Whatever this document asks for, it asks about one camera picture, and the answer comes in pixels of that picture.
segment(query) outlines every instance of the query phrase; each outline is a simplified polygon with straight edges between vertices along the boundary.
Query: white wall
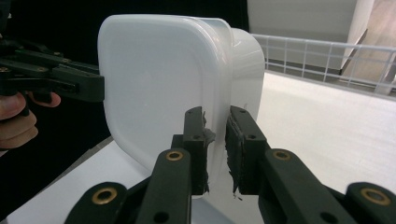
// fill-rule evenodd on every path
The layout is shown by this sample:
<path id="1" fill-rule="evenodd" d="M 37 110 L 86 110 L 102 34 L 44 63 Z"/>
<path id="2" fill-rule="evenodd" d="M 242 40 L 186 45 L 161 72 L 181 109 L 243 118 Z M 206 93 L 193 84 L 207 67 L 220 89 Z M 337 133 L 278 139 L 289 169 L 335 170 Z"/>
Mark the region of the white wall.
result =
<path id="1" fill-rule="evenodd" d="M 353 14 L 352 23 L 350 24 L 348 44 L 357 44 L 367 29 L 370 15 L 373 10 L 374 0 L 358 1 Z M 349 55 L 352 49 L 347 49 L 345 55 Z"/>
<path id="2" fill-rule="evenodd" d="M 355 44 L 367 27 L 374 0 L 247 0 L 250 32 Z M 289 48 L 304 50 L 303 46 Z M 310 49 L 328 54 L 328 49 Z M 341 69 L 344 49 L 329 67 Z M 271 59 L 283 60 L 283 52 L 273 52 Z M 288 62 L 302 63 L 301 54 L 288 55 Z M 312 57 L 307 64 L 325 67 L 327 57 Z"/>

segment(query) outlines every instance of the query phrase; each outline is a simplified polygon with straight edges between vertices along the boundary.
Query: finger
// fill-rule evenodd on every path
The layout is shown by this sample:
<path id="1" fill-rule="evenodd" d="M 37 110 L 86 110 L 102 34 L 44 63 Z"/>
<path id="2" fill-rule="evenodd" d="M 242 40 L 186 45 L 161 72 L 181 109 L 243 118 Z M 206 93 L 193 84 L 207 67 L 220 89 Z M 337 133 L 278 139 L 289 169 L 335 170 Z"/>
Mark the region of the finger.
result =
<path id="1" fill-rule="evenodd" d="M 0 141 L 0 148 L 2 149 L 12 149 L 15 147 L 21 147 L 25 143 L 29 142 L 35 138 L 38 134 L 38 129 L 33 126 L 31 129 L 13 138 Z"/>
<path id="2" fill-rule="evenodd" d="M 51 102 L 49 104 L 37 101 L 35 99 L 35 97 L 33 96 L 33 93 L 30 92 L 30 91 L 28 92 L 28 94 L 29 94 L 30 99 L 32 99 L 32 101 L 35 102 L 38 105 L 43 105 L 43 106 L 46 106 L 46 107 L 55 107 L 55 106 L 58 106 L 61 103 L 61 97 L 58 94 L 56 94 L 55 92 L 51 92 L 50 93 L 50 97 L 51 97 L 52 100 L 51 100 Z"/>
<path id="3" fill-rule="evenodd" d="M 13 96 L 0 96 L 0 120 L 18 115 L 25 106 L 26 101 L 20 92 Z"/>
<path id="4" fill-rule="evenodd" d="M 35 127 L 37 119 L 35 115 L 30 112 L 29 116 L 17 116 L 6 122 L 0 123 L 0 141 L 14 138 L 26 131 Z"/>

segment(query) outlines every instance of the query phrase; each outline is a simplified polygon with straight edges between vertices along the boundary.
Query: white wire shelf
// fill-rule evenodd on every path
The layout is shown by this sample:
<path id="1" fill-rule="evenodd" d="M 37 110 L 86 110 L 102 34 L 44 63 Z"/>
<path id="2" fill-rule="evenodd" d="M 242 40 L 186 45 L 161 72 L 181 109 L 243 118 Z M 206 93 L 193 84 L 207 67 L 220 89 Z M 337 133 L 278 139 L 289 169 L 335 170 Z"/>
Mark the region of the white wire shelf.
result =
<path id="1" fill-rule="evenodd" d="M 396 100 L 396 48 L 252 35 L 267 70 Z"/>

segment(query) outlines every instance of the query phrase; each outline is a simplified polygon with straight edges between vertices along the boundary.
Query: plastic container lid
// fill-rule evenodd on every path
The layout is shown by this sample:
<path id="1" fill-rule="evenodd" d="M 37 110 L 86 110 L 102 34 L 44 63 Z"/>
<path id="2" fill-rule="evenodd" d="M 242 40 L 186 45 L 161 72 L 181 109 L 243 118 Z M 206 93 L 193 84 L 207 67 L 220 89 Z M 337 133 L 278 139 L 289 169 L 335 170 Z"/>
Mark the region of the plastic container lid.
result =
<path id="1" fill-rule="evenodd" d="M 173 135 L 183 133 L 185 112 L 201 106 L 205 127 L 216 134 L 215 142 L 209 145 L 207 164 L 209 183 L 215 182 L 225 151 L 225 127 L 235 75 L 233 61 L 244 61 L 244 57 L 240 58 L 243 55 L 255 55 L 256 60 L 247 64 L 256 68 L 244 69 L 241 63 L 236 63 L 243 71 L 237 77 L 259 80 L 260 85 L 253 89 L 261 97 L 260 45 L 246 36 L 248 33 L 237 31 L 243 37 L 238 43 L 247 43 L 248 39 L 250 45 L 254 42 L 254 48 L 236 50 L 234 32 L 218 19 L 119 15 L 104 21 L 98 52 L 106 83 L 106 121 L 120 148 L 152 170 L 158 155 L 170 148 Z M 233 52 L 240 59 L 236 60 Z M 255 94 L 253 97 L 241 94 L 247 99 L 235 101 L 243 107 L 254 99 L 249 105 L 257 116 L 260 97 Z"/>

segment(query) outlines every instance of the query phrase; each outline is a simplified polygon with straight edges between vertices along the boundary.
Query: white table surface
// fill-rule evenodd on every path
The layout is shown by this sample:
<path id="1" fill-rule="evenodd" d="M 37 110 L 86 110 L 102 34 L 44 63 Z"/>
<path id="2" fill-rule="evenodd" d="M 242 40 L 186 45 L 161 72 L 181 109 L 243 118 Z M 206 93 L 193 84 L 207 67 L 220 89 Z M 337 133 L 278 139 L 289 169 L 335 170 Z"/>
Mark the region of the white table surface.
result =
<path id="1" fill-rule="evenodd" d="M 371 182 L 396 192 L 396 102 L 266 73 L 257 120 L 272 148 L 296 153 L 325 185 L 345 192 Z M 194 223 L 262 223 L 257 196 L 232 194 L 226 158 Z M 114 181 L 129 188 L 149 171 L 114 142 L 7 218 L 9 224 L 63 223 L 90 187 Z"/>

